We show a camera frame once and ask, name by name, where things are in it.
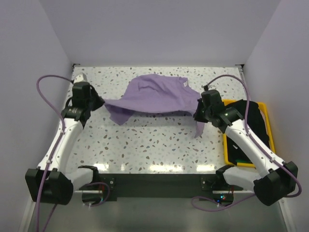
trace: yellow tray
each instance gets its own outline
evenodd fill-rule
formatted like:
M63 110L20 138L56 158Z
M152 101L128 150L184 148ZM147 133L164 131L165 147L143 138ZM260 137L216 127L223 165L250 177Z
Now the yellow tray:
M235 100L222 100L224 102L224 105L228 105L232 102L236 102ZM270 149L275 152L275 145L274 141L272 139L272 134L271 134L271 129L270 129L270 124L269 124L269 119L268 119L268 114L267 114L267 108L266 105L262 102L257 102L259 105L259 109L264 113L265 115L265 120L266 120L266 130L267 130L267 135L269 136L269 146ZM228 165L234 165L230 161L228 161L228 153L227 153L227 140L226 140L226 134L223 134L223 146L224 146L224 161ZM252 163L237 163L237 166L239 167L250 167L250 168L255 168L255 165Z

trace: cable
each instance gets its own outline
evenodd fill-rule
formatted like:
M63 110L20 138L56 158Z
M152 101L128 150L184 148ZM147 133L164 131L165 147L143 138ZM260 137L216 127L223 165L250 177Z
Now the cable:
M104 185L102 185L102 200L104 198Z
M234 185L232 185L232 187L230 187L227 194L230 194L231 191L232 191L232 196L234 196Z
M235 203L229 204L228 206L222 206L222 208L219 208L219 209L204 209L204 208L202 208L202 207L200 207L200 206L195 205L195 203L194 203L194 200L195 200L195 199L204 199L204 200L210 201L210 202L212 202L212 203L218 204L215 200L213 200L213 199L211 199L211 198L202 197L202 196L197 196L197 197L193 197L193 198L191 199L191 205L192 205L195 209L199 209L199 210L202 210L202 211L205 211L205 212L219 212L219 211L222 211L222 210L226 210L226 209L228 209L228 208L230 208L230 207L232 207L232 206L234 206L234 205L236 205L236 204L238 204L238 203L240 203L240 202L243 202L243 201L246 200L246 199L249 199L249 198L251 198L251 197L254 197L254 196L255 196L255 194L253 193L253 194L251 194L251 195L249 195L249 196L247 196L247 197L245 197L245 198L243 198L243 199L241 199L241 200L239 200L239 201L237 201L237 202L235 202Z
M219 78L221 78L221 77L231 77L231 78L234 78L234 79L236 79L236 80L238 80L242 85L243 85L243 87L244 87L244 90L245 90L245 93L246 93L246 99L247 99L247 103L246 103L246 111L245 111L245 130L246 130L246 132L247 132L247 134L249 135L249 137L250 137L250 139L253 141L253 143L271 160L272 159L272 157L261 147L261 145L253 138L253 136L251 135L251 133L249 133L249 128L248 128L248 111L249 111L249 103L250 103L250 101L249 101L249 91L248 91L248 89L247 89L247 87L246 87L246 85L244 84L244 82L242 81L242 80L240 80L238 77L235 77L234 75L228 75L228 74L224 74L224 75L220 75L220 76L217 76L216 78L214 78L214 79L212 79L209 83L207 83L207 87L209 87L210 86L210 84L212 83L212 82L214 82L215 80L217 80L217 79L219 79ZM296 182L296 184L297 184L297 186L298 186L298 192L296 193L296 194L293 194L293 195L290 195L290 196L285 196L285 197L288 197L288 198L291 198L291 197L297 197L297 196L299 196L300 194L301 194L301 192L302 192L302 187L301 187L301 185L300 185L300 182L297 180L297 178L289 171L289 170L287 170L285 167L283 167L280 163L278 163L276 160L273 160L272 162L274 162L278 167L280 167L281 169L283 169L295 182ZM221 209L216 209L216 210L208 210L208 209L204 209L204 208L201 208L201 207L199 207L199 206L196 206L195 204L194 204L194 199L204 199L204 200L209 200L209 201L211 201L211 202L213 202L213 203L217 203L217 202L215 202L214 200L212 200L212 199L210 199L210 198L206 198L206 197L202 197L202 196L197 196L197 197L194 197L194 198L192 198L192 200L191 200L191 204L192 204L192 206L194 207L194 208L196 208L196 209L199 209L199 210L202 210L202 211L207 211L207 212L217 212L217 211L221 211L221 210L225 210L225 209L227 209L227 208L230 208L230 207L232 207L232 206L234 206L234 205L236 205L236 204L238 204L238 203L240 203L240 202L242 202L242 201L244 201L244 200L246 200L246 199L248 199L248 198L250 198L250 197L253 197L253 196L255 196L255 194L253 194L253 195L250 195L250 196L248 196L248 197L245 197L244 199L241 199L241 200L239 200L239 201L237 201L237 202L235 202L235 203L232 203L232 204L230 204L229 206L226 206L226 207L224 207L224 208L221 208Z
M72 100L72 97L70 97L70 98L67 99L67 101L66 101L66 107L69 106L69 103L70 103L71 100Z
M105 186L107 188L107 196L102 201L100 201L98 204L88 204L87 206L89 206L89 207L102 205L104 202L107 201L107 199L108 199L108 197L110 196L110 193L111 193L110 187L108 186L108 184L105 184L104 182L90 183L90 184L87 184L85 186L93 186L93 185L103 185L103 186Z
M64 134L64 130L65 130L65 123L64 123L64 119L63 117L61 116L61 113L51 104L50 101L47 100L47 98L42 94L41 90L40 90L40 81L42 79L45 79L47 77L57 77L57 78L60 78L60 79L63 79L63 80L66 80L66 81L69 81L71 83L73 83L72 80L70 79L67 79L65 77L62 77L62 76L57 76L57 75L45 75L45 76L41 76L38 80L37 80L37 91L39 93L39 95L43 98L43 100L53 109L53 111L55 111L55 113L58 115L58 117L60 118L60 121L61 121L61 127L62 127L62 130L61 130L61 133L59 134L59 137L57 138L56 140L56 143L51 151L51 153L49 154L49 157L48 157L48 160L51 161L52 158L53 158L53 155L54 155L54 152L58 146L58 144L60 143L60 140ZM40 183L40 187L39 187L39 191L38 191L38 197L37 197L37 202L36 202L36 232L39 232L40 231L40 201L41 201L41 196L42 196L42 190L43 190L43 186L44 186L44 181L46 179L46 175L47 175L47 172L48 172L48 167L49 167L50 163L46 163L46 167L45 167L45 170L43 172L43 176L42 176L42 180L41 180L41 183ZM44 228L42 230L42 232L44 232L46 230L46 227L47 227L47 224L56 208L56 204L54 205L50 215L48 216L47 218L47 222L46 224L44 225Z

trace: black metal bar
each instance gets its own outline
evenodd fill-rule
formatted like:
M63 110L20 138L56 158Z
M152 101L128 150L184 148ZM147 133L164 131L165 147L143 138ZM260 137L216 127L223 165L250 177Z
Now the black metal bar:
M212 198L211 185L216 179L215 174L100 174L99 176L101 181L111 188L109 201L116 201L118 197Z

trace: purple cloth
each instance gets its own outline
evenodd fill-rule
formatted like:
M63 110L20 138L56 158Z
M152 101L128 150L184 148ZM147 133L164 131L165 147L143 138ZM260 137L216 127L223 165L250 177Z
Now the purple cloth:
M185 111L193 115L200 94L188 86L188 78L167 77L157 74L134 78L119 100L105 100L111 113L110 119L122 125L135 111L145 113L169 113ZM203 133L204 123L197 122L196 137Z

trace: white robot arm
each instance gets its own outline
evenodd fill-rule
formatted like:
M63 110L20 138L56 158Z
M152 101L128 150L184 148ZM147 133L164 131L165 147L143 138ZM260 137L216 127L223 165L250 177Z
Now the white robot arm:
M85 184L99 180L98 170L93 166L80 166L73 173L65 173L69 155L75 141L84 129L86 121L90 118L90 112L104 104L104 100L98 96L83 73L74 78L72 95L67 101L65 109L61 112L64 118L65 130L52 159L49 160L49 155L62 132L61 122L59 122L50 148L37 169L28 169L26 173L26 182L33 201L37 199L39 184L47 163L49 163L48 175L44 182L41 202L67 204L74 191Z
M298 172L297 166L293 162L286 163L274 154L248 127L250 136L264 149L268 154L267 157L247 134L243 116L233 107L226 108L217 90L206 89L201 94L195 120L211 122L213 126L219 128L241 148L256 167L255 170L224 166L216 172L221 181L254 191L257 198L265 205L271 205L295 190L295 181L276 165L274 160L295 177Z

